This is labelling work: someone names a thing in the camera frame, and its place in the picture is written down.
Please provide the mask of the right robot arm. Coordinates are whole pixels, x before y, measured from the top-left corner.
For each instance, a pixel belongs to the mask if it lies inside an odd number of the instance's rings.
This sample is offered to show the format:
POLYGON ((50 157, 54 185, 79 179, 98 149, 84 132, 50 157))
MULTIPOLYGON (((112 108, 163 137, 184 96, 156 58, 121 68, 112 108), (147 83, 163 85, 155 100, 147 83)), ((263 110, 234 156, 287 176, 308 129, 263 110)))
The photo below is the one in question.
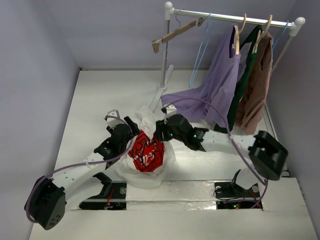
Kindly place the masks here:
POLYGON ((174 114, 155 123, 155 137, 160 142, 172 139, 187 148, 201 152, 238 155, 246 165, 230 183, 235 196, 242 196, 256 183, 278 181, 285 166, 288 150, 267 131, 255 135, 229 135, 207 128, 193 127, 181 114, 174 114))

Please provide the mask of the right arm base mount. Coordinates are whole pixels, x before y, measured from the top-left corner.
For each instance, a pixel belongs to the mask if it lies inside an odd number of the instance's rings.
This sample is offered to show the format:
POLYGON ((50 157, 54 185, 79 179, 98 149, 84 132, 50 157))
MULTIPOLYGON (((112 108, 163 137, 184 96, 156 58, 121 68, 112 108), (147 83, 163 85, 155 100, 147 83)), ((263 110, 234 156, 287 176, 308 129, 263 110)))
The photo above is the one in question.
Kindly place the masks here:
POLYGON ((231 181, 216 181, 214 183, 213 196, 216 199, 218 210, 262 209, 261 194, 258 184, 249 189, 244 189, 236 184, 240 169, 234 174, 231 181))

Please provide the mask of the white t shirt red print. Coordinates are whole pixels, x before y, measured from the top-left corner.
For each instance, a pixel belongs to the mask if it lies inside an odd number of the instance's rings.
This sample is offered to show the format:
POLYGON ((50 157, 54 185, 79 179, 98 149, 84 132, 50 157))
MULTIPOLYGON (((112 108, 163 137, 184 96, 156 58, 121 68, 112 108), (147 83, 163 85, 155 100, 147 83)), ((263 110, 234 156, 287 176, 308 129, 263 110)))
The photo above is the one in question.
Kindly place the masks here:
POLYGON ((128 153, 115 164, 115 172, 133 187, 157 188, 176 160, 174 149, 170 142, 160 142, 154 136, 157 118, 147 106, 135 114, 140 119, 140 133, 128 153))

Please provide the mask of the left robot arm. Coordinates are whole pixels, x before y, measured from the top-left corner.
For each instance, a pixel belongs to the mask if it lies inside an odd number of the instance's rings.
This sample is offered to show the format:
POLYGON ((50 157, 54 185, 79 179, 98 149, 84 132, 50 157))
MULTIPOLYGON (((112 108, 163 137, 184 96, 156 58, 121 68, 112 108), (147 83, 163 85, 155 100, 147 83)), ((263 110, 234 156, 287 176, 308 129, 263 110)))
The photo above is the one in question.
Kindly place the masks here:
POLYGON ((55 227, 65 214, 67 198, 91 177, 102 177, 104 170, 121 159, 140 133, 129 116, 115 117, 118 124, 108 123, 110 137, 104 140, 82 162, 63 166, 38 178, 26 200, 27 219, 45 230, 55 227))

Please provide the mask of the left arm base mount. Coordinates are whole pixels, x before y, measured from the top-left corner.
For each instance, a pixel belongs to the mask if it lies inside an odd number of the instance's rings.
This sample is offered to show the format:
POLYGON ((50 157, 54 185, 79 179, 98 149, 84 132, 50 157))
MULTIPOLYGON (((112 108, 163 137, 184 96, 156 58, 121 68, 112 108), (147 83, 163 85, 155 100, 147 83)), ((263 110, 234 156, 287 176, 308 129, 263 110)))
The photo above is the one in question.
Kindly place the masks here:
POLYGON ((81 210, 120 211, 127 209, 127 182, 113 181, 107 175, 99 172, 93 176, 102 185, 101 191, 79 204, 81 210))

